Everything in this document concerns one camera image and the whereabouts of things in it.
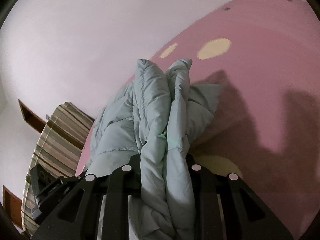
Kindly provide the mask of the light blue puffer jacket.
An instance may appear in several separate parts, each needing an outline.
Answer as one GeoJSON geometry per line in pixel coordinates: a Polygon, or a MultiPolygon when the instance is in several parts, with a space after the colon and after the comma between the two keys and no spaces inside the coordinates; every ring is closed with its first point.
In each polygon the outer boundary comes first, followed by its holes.
{"type": "Polygon", "coordinates": [[[195,202],[186,156],[214,118],[219,86],[192,86],[191,64],[179,59],[164,72],[139,60],[134,80],[92,127],[87,173],[109,175],[140,155],[141,197],[128,202],[131,239],[194,238],[195,202]]]}

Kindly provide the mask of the brown wooden door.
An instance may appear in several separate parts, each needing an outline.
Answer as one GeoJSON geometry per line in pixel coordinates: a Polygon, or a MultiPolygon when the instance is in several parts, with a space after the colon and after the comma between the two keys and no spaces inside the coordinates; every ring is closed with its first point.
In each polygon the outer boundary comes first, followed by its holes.
{"type": "Polygon", "coordinates": [[[1,203],[19,229],[25,177],[45,125],[21,101],[1,113],[1,203]]]}

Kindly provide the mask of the striped fabric headboard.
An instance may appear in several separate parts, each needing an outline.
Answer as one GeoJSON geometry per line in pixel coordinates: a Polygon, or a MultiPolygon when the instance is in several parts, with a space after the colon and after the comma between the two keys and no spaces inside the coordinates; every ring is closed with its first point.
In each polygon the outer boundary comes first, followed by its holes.
{"type": "Polygon", "coordinates": [[[37,141],[29,169],[40,164],[55,178],[74,176],[93,122],[71,102],[57,106],[37,141]]]}

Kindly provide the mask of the pink polka dot bed sheet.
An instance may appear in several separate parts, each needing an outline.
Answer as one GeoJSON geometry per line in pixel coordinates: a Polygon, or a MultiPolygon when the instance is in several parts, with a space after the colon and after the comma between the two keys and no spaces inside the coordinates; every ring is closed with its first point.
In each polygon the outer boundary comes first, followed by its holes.
{"type": "Polygon", "coordinates": [[[212,122],[187,154],[224,163],[292,234],[319,211],[319,20],[301,0],[233,0],[185,29],[153,59],[166,72],[192,61],[189,80],[218,85],[212,122]]]}

